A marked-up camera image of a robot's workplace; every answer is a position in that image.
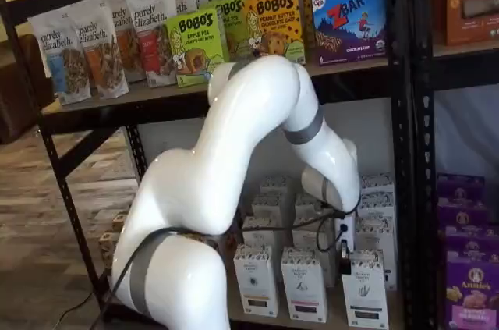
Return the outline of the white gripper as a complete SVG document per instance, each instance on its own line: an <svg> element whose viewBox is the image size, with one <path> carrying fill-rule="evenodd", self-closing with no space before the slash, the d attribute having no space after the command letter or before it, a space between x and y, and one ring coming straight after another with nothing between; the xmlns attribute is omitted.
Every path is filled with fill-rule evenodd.
<svg viewBox="0 0 499 330"><path fill-rule="evenodd" d="M338 271L340 273L350 273L350 253L355 249L356 213L353 212L343 218L336 218L334 227L336 250L339 256Z"/></svg>

